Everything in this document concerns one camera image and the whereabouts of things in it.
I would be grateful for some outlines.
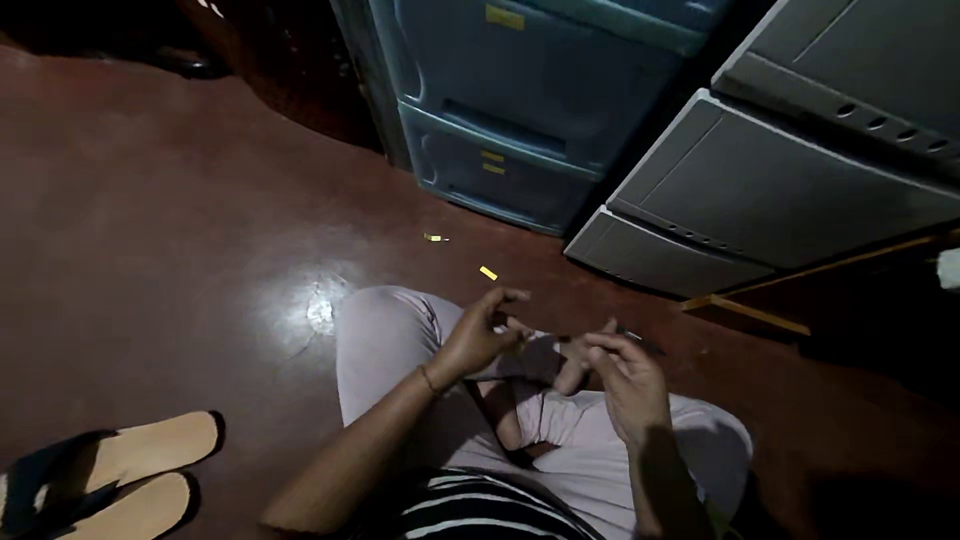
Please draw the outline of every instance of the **light gray pants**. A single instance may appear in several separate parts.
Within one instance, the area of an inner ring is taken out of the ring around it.
[[[401,379],[427,362],[450,336],[463,310],[409,289],[382,286],[347,298],[337,318],[337,386],[344,425],[366,412]],[[539,333],[522,357],[499,358],[474,377],[556,373],[552,337]],[[520,469],[504,455],[483,412],[462,384],[425,414],[407,446],[409,466],[473,467],[505,473],[546,488],[608,540],[628,540],[636,525],[627,450],[616,436],[602,392],[565,397],[514,382],[525,444],[560,448]],[[753,444],[729,412],[670,395],[678,446],[701,496],[730,519],[743,496]]]

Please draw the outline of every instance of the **sandal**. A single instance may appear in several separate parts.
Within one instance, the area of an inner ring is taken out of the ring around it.
[[[117,488],[216,453],[224,432],[219,413],[197,411],[91,431],[23,456],[0,475],[0,533],[49,532],[91,516]]]
[[[192,477],[167,473],[117,496],[103,510],[45,540],[153,540],[196,514],[200,491]]]

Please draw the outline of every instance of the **yellow sticker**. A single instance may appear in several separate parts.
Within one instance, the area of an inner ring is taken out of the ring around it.
[[[487,4],[487,22],[506,26],[514,30],[523,30],[523,15],[508,12],[503,8]]]
[[[496,165],[490,165],[489,163],[484,163],[484,164],[483,164],[483,168],[487,169],[488,171],[490,171],[490,172],[492,172],[492,173],[496,173],[496,174],[503,174],[503,173],[507,172],[507,169],[505,169],[505,168],[503,168],[503,167],[498,167],[498,166],[496,166]]]
[[[496,281],[496,274],[494,274],[493,272],[491,272],[491,271],[490,271],[490,268],[487,268],[486,266],[481,266],[481,267],[480,267],[480,272],[482,272],[484,276],[487,276],[488,278],[490,278],[491,281],[493,281],[493,282]]]
[[[486,158],[486,159],[488,159],[488,160],[490,160],[490,161],[499,161],[500,163],[503,162],[503,156],[500,156],[499,154],[494,154],[493,152],[488,152],[488,151],[486,151],[486,150],[481,150],[481,151],[480,151],[480,156],[482,156],[482,157],[484,157],[484,158]]]

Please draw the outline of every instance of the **polished floor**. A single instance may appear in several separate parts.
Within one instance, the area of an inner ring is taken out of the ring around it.
[[[491,286],[480,265],[534,292],[519,312],[541,329],[616,315],[668,353],[673,391],[743,420],[748,539],[921,530],[955,507],[957,413],[593,275],[559,239],[435,199],[236,78],[0,48],[0,163],[0,462],[217,409],[227,443],[192,469],[203,504],[172,538],[271,536],[257,514],[341,426],[334,328],[350,291],[467,303]]]

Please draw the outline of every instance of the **striped shirt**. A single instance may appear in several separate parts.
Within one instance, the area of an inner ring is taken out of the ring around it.
[[[544,496],[482,471],[417,472],[354,517],[350,540],[598,540]]]

